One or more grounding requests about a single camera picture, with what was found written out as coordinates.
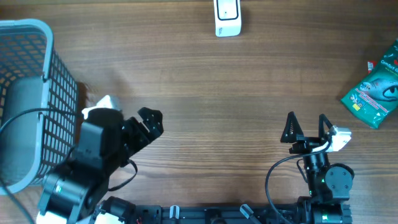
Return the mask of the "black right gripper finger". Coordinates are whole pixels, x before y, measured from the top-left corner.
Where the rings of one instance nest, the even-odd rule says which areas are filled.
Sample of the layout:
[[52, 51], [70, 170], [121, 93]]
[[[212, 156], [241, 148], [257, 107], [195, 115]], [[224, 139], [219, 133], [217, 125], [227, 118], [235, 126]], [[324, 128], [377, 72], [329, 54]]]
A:
[[295, 143], [300, 141], [303, 137], [303, 131], [299, 125], [295, 113], [293, 111], [289, 112], [280, 141], [282, 143]]
[[325, 135], [325, 126], [330, 129], [332, 128], [332, 123], [326, 117], [325, 114], [319, 115], [319, 122], [318, 122], [318, 137], [322, 138]]

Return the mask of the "green 3M gloves packet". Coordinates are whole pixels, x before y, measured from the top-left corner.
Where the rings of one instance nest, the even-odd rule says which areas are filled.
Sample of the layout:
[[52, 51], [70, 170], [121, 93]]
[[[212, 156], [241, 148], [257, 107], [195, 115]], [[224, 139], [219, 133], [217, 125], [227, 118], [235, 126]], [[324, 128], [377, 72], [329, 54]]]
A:
[[355, 117], [374, 129], [397, 108], [397, 41], [341, 102]]

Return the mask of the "red Nescafe stick sachet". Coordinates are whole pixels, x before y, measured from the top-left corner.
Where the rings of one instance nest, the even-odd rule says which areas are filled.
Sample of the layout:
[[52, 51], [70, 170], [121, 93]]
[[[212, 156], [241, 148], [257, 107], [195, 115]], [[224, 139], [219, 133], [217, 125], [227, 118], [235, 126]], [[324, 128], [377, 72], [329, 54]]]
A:
[[377, 62], [376, 61], [368, 61], [367, 65], [368, 65], [368, 73], [370, 74], [373, 71], [374, 67], [377, 65]]

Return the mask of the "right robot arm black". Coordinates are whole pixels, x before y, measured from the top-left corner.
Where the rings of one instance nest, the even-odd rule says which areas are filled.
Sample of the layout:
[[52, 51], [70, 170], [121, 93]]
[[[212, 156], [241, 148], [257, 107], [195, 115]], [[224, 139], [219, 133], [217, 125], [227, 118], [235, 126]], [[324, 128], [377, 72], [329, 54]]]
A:
[[331, 164], [328, 154], [343, 149], [351, 140], [352, 132], [331, 124], [324, 114], [319, 116], [318, 136], [306, 137], [293, 111], [280, 141], [291, 143], [290, 154], [302, 157], [309, 196], [299, 197], [291, 214], [281, 214], [291, 223], [353, 222], [351, 209], [345, 202], [353, 186], [354, 171], [342, 163]]

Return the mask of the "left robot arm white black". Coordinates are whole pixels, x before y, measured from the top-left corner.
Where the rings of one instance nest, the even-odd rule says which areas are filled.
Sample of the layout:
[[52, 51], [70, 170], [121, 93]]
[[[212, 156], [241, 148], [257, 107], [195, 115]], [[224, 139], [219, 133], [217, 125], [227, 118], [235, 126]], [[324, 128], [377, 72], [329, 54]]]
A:
[[125, 180], [110, 187], [109, 179], [118, 168], [133, 164], [131, 157], [164, 132], [159, 110], [143, 107], [137, 113], [142, 121], [124, 119], [122, 112], [111, 108], [88, 113], [73, 154], [43, 179], [40, 215], [52, 213], [66, 223], [76, 223], [91, 215], [107, 192], [128, 184]]

